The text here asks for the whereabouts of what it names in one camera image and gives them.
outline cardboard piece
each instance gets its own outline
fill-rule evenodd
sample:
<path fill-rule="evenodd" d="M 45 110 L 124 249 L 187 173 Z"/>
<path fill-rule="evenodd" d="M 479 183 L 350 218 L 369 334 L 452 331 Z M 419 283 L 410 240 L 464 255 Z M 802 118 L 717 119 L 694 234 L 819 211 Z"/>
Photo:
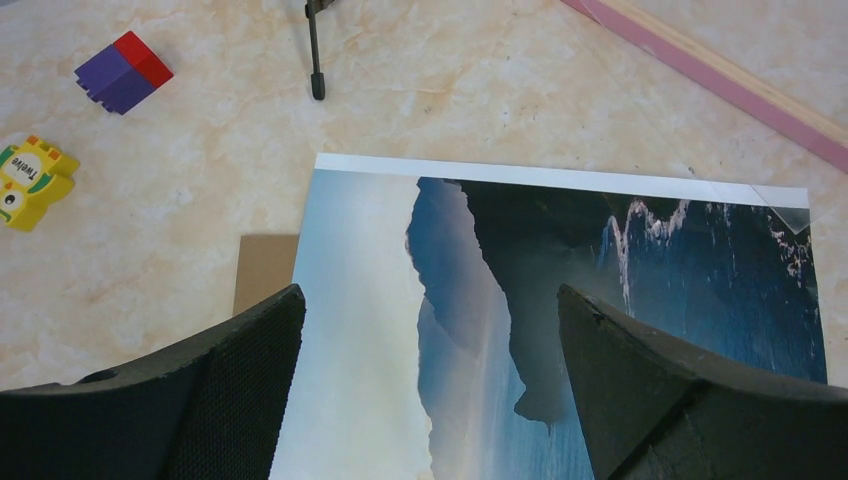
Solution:
<path fill-rule="evenodd" d="M 233 315 L 291 284 L 297 235 L 244 235 L 239 245 Z"/>

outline marble table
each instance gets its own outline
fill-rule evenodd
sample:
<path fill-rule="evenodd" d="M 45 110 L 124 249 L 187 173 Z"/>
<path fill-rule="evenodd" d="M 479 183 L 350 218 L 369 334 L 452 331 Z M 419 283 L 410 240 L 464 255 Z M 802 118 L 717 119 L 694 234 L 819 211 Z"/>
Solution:
<path fill-rule="evenodd" d="M 831 383 L 848 386 L 848 175 L 557 0 L 22 0 L 0 9 L 2 140 L 77 157 L 0 229 L 0 389 L 129 361 L 229 318 L 239 237 L 294 233 L 317 152 L 806 186 Z M 176 76 L 126 116 L 73 70 L 134 30 Z"/>

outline yellow toy block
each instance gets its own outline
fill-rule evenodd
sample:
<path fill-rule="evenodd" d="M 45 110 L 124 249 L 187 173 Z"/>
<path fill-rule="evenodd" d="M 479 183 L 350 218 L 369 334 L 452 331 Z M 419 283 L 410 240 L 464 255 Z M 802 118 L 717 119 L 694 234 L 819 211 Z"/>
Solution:
<path fill-rule="evenodd" d="M 34 135 L 20 147 L 9 145 L 0 153 L 0 219 L 32 231 L 47 207 L 74 188 L 70 177 L 78 167 L 74 158 Z"/>

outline sky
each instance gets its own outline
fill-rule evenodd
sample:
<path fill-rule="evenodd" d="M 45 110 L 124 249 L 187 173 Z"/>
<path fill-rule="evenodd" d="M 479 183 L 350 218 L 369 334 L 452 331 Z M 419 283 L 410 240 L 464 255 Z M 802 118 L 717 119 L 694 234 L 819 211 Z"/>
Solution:
<path fill-rule="evenodd" d="M 294 270 L 303 344 L 272 480 L 432 478 L 418 395 L 417 177 L 315 170 Z"/>

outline stone countertop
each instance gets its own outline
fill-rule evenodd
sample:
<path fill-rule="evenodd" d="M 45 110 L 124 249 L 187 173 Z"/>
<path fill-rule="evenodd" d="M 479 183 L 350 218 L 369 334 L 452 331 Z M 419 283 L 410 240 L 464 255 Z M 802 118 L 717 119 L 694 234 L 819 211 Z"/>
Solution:
<path fill-rule="evenodd" d="M 303 12 L 0 9 L 3 142 L 36 134 L 81 162 L 33 233 L 0 229 L 0 389 L 72 383 L 229 318 L 239 237 L 298 230 L 320 151 L 806 186 L 831 382 L 848 385 L 848 175 L 557 0 L 338 0 L 318 18 L 320 103 Z M 122 117 L 73 70 L 127 30 L 176 76 Z"/>

